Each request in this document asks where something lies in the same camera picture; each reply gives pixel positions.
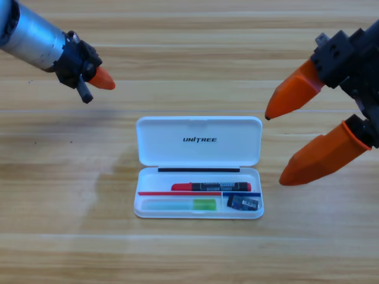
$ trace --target red marker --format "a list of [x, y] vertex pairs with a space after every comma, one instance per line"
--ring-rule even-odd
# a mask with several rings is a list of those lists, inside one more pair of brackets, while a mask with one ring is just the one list
[[251, 191], [248, 182], [176, 183], [172, 191]]

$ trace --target wood grain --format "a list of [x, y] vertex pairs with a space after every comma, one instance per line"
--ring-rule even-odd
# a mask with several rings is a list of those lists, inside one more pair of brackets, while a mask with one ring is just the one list
[[[377, 0], [25, 0], [93, 44], [114, 91], [75, 90], [0, 53], [2, 283], [350, 284], [379, 282], [379, 152], [297, 187], [289, 158], [351, 114], [325, 88], [266, 121], [280, 82], [321, 32], [352, 34]], [[133, 212], [136, 121], [253, 115], [264, 124], [259, 220], [144, 220]]]

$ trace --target unitree logo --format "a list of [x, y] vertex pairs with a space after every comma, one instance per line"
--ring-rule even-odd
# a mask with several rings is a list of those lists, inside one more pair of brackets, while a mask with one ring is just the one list
[[183, 138], [183, 142], [217, 142], [217, 138]]

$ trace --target robotic hand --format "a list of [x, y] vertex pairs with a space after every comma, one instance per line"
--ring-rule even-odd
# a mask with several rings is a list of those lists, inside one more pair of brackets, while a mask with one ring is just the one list
[[348, 37], [343, 31], [316, 38], [314, 54], [275, 90], [266, 119], [301, 108], [325, 85], [338, 86], [359, 106], [353, 115], [297, 152], [281, 177], [282, 185], [303, 185], [336, 172], [372, 147], [379, 148], [379, 21]]
[[0, 0], [0, 49], [45, 72], [55, 72], [59, 82], [76, 89], [86, 104], [93, 100], [86, 82], [100, 89], [115, 88], [92, 46], [17, 0]]

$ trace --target orange fingertip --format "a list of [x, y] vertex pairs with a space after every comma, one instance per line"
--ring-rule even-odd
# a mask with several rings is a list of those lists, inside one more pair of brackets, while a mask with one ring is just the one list
[[113, 90], [116, 87], [111, 75], [102, 67], [97, 67], [96, 75], [88, 83], [99, 89]]
[[280, 84], [271, 97], [266, 119], [276, 118], [293, 112], [314, 98], [324, 87], [310, 59]]
[[342, 122], [293, 155], [279, 183], [287, 186], [310, 183], [336, 172], [367, 150], [371, 150], [371, 147], [358, 140], [345, 122]]

